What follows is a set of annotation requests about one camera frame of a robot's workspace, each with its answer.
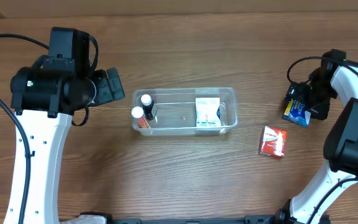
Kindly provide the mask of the blue VapoDrops cough drops bag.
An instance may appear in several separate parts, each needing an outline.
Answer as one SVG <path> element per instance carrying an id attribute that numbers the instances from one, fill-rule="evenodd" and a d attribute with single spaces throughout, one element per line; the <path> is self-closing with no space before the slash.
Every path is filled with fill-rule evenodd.
<path id="1" fill-rule="evenodd" d="M 306 109 L 307 107 L 304 103 L 291 99 L 285 108 L 282 118 L 297 125 L 308 127 L 311 113 Z"/>

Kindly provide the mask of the orange tablet tube white cap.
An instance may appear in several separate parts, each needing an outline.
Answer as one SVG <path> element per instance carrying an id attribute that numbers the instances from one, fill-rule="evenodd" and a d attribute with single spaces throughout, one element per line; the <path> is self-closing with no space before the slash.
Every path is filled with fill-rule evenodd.
<path id="1" fill-rule="evenodd" d="M 135 119 L 135 121 L 137 122 L 140 128 L 150 128 L 142 107 L 140 106 L 133 107 L 131 111 L 131 115 Z"/>

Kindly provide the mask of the dark bottle white cap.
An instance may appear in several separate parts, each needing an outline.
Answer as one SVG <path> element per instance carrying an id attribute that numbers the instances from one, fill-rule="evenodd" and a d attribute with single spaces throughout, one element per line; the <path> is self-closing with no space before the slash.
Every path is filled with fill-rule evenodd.
<path id="1" fill-rule="evenodd" d="M 156 118 L 157 115 L 157 107 L 155 105 L 154 100 L 148 94 L 144 94 L 141 96 L 142 108 L 145 114 L 145 117 L 151 121 Z"/>

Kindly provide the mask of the red medicine sachet box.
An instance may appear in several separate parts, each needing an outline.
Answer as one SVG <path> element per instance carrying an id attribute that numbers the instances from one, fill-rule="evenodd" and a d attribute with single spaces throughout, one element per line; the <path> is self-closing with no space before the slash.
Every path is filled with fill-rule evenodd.
<path id="1" fill-rule="evenodd" d="M 283 159 L 288 133 L 283 129 L 265 126 L 262 130 L 259 145 L 259 154 Z"/>

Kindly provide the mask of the white Hansaplast plaster box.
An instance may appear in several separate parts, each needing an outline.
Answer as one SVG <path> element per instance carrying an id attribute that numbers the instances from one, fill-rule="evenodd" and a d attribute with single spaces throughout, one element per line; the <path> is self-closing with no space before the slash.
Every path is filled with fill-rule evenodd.
<path id="1" fill-rule="evenodd" d="M 220 98 L 196 98 L 196 127 L 221 127 Z"/>

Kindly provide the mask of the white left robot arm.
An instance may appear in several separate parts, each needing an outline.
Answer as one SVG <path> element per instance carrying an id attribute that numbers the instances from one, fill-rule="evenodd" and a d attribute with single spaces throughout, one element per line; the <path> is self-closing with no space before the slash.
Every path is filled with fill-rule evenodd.
<path id="1" fill-rule="evenodd" d="M 125 97 L 115 68 L 40 56 L 11 80 L 16 156 L 5 223 L 58 223 L 65 141 L 78 110 Z"/>

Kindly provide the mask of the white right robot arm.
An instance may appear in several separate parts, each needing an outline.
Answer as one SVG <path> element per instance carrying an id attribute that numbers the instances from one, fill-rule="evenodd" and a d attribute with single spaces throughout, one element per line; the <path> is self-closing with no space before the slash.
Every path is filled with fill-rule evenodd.
<path id="1" fill-rule="evenodd" d="M 275 223 L 330 223 L 325 211 L 358 183 L 358 62 L 347 60 L 346 53 L 337 49 L 319 60 L 307 81 L 290 81 L 283 117 L 294 123 L 324 120 L 331 99 L 336 98 L 344 109 L 324 142 L 323 165 L 302 192 L 277 212 Z"/>

